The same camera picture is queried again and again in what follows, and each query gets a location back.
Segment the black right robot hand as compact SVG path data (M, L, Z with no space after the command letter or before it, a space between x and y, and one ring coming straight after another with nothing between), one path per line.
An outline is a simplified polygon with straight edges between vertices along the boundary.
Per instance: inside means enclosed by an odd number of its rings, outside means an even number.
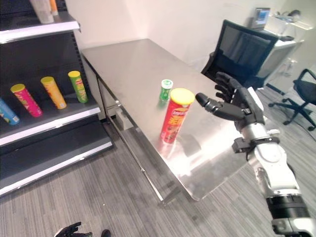
M265 124L262 109L246 87L224 72L216 74L215 82L216 96L222 101L211 99L201 92L196 94L197 102L206 111L234 121L237 131L253 123Z

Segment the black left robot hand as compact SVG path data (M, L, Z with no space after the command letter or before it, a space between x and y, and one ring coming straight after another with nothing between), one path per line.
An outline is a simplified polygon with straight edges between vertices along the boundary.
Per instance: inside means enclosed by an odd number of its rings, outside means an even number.
M54 237L92 237L93 233L78 233L79 226L81 226L81 222L73 223L67 227L61 228L57 233L55 233Z

